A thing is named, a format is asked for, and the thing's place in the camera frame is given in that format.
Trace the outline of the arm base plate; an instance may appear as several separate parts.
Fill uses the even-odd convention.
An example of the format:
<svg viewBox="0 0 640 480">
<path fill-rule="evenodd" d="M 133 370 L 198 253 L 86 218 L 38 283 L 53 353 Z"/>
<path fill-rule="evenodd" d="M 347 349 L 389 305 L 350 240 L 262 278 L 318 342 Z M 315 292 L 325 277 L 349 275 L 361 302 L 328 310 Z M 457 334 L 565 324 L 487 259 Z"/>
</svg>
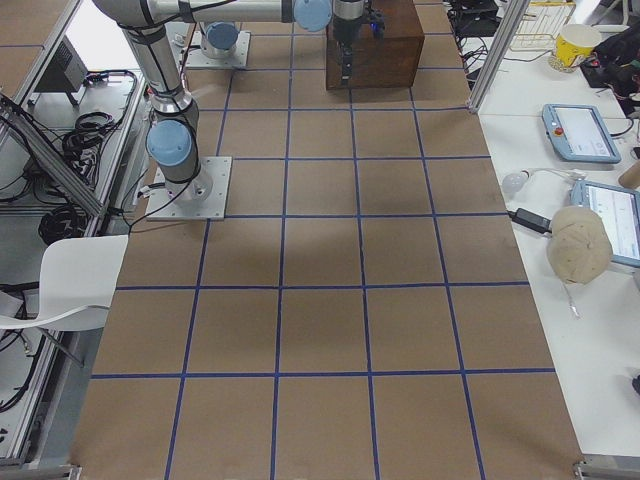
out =
<svg viewBox="0 0 640 480">
<path fill-rule="evenodd" d="M 200 173 L 185 191 L 171 182 L 151 190 L 145 211 L 150 221 L 225 218 L 232 158 L 206 156 L 199 160 Z"/>
<path fill-rule="evenodd" d="M 188 35 L 170 33 L 169 40 L 179 66 L 187 69 L 245 69 L 247 66 L 251 34 L 240 31 L 236 43 L 228 50 L 218 49 L 202 42 L 202 33 L 196 30 L 187 45 Z"/>
</svg>

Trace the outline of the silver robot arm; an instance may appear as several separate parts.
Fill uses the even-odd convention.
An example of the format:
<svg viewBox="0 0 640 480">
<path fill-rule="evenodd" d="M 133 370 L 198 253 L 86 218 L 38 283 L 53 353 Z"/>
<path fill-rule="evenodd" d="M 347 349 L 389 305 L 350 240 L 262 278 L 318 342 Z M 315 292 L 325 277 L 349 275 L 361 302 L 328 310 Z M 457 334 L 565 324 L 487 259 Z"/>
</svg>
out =
<svg viewBox="0 0 640 480">
<path fill-rule="evenodd" d="M 368 1 L 178 1 L 177 15 L 185 23 L 239 21 L 296 23 L 309 32 L 330 26 L 337 42 L 340 82 L 353 73 L 353 44 L 365 19 Z M 171 15 L 168 7 L 159 7 Z"/>
<path fill-rule="evenodd" d="M 189 1 L 172 1 L 163 12 L 157 1 L 97 1 L 96 7 L 115 21 L 152 90 L 156 123 L 146 148 L 164 175 L 171 200 L 197 205 L 211 193 L 213 179 L 202 169 L 196 141 L 199 110 L 184 86 L 165 25 L 174 20 L 194 23 Z"/>
</svg>

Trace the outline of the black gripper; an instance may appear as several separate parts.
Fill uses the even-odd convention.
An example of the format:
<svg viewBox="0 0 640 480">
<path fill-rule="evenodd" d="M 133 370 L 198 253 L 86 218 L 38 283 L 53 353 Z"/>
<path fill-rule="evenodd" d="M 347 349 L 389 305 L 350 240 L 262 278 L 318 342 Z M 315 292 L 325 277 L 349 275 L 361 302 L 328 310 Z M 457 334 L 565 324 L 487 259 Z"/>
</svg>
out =
<svg viewBox="0 0 640 480">
<path fill-rule="evenodd" d="M 347 87 L 352 76 L 352 46 L 361 27 L 361 18 L 344 19 L 333 16 L 332 32 L 338 45 L 338 59 L 341 62 L 340 85 Z"/>
</svg>

